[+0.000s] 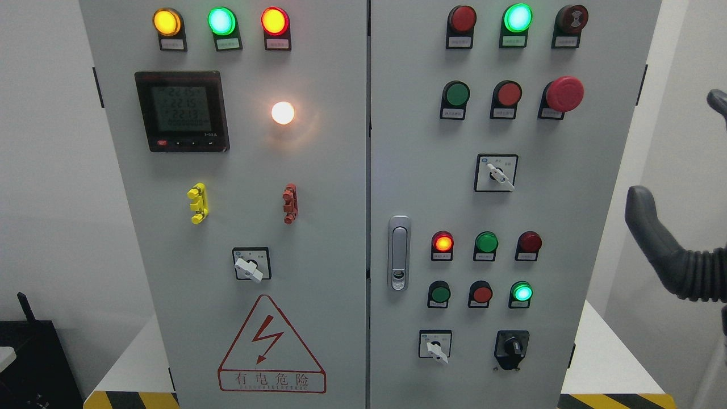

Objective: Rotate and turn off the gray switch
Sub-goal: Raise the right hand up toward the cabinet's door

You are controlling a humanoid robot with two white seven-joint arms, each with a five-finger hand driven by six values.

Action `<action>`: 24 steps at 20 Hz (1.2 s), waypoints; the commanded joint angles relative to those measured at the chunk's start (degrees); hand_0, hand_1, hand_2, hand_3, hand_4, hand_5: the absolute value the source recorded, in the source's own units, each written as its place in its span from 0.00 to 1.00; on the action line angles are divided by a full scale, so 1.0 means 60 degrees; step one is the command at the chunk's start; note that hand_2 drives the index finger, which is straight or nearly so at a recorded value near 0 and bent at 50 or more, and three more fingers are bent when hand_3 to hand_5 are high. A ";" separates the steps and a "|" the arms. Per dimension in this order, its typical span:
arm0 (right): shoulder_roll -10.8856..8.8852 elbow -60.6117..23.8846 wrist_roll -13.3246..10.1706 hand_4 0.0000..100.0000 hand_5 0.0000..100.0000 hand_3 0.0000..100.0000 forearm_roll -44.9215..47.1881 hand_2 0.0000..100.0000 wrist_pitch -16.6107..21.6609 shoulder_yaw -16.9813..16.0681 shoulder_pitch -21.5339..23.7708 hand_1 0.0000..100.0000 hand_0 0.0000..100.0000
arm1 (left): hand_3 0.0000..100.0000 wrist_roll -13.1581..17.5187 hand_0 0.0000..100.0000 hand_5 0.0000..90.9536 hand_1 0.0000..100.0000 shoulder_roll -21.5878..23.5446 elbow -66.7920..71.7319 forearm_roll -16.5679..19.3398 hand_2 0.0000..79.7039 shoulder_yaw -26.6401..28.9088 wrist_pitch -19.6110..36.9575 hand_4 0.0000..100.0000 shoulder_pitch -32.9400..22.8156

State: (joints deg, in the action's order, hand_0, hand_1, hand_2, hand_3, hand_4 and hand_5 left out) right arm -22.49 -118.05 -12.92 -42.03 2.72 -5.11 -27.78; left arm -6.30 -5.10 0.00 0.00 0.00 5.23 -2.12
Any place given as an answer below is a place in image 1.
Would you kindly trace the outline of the gray robotic hand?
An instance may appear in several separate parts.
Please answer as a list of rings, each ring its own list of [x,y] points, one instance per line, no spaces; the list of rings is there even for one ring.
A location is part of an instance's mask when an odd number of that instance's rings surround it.
[[[667,291],[689,301],[726,301],[726,251],[684,249],[660,222],[654,197],[644,186],[626,194],[625,222]]]

